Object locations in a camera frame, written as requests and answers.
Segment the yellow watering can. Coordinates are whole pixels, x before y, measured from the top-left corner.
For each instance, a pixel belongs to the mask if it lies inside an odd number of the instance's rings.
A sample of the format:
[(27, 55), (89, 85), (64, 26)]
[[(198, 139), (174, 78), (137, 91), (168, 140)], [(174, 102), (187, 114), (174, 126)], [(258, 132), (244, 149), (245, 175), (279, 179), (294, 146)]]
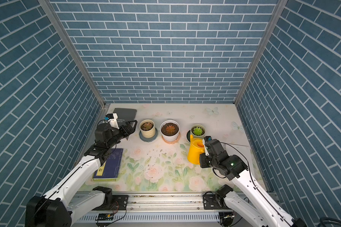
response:
[(200, 138), (194, 138), (191, 134), (188, 161), (194, 165), (200, 165), (200, 155), (203, 153), (205, 153), (203, 140)]

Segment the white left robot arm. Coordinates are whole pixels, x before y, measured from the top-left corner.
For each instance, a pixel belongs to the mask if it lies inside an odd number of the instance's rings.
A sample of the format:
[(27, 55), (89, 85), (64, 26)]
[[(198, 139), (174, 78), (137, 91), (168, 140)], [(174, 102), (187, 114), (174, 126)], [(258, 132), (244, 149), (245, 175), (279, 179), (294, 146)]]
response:
[(126, 122), (120, 128), (105, 121), (95, 130), (95, 142), (84, 153), (76, 167), (58, 184), (44, 193), (34, 196), (26, 205), (26, 227), (70, 227), (93, 209), (112, 209), (112, 189), (97, 186), (75, 203), (72, 198), (114, 152), (120, 141), (133, 134), (137, 121)]

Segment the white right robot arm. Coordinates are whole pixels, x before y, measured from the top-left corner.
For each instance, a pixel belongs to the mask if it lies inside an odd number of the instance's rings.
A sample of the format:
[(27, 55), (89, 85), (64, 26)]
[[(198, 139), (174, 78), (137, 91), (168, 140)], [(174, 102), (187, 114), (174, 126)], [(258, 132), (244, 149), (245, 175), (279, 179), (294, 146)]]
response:
[(200, 155), (200, 166), (212, 168), (236, 185), (249, 201), (244, 201), (227, 184), (215, 192), (214, 199), (220, 208), (238, 213), (254, 227), (305, 227), (301, 218), (292, 217), (261, 187), (250, 171), (243, 154), (230, 156), (219, 140), (206, 136), (205, 153)]

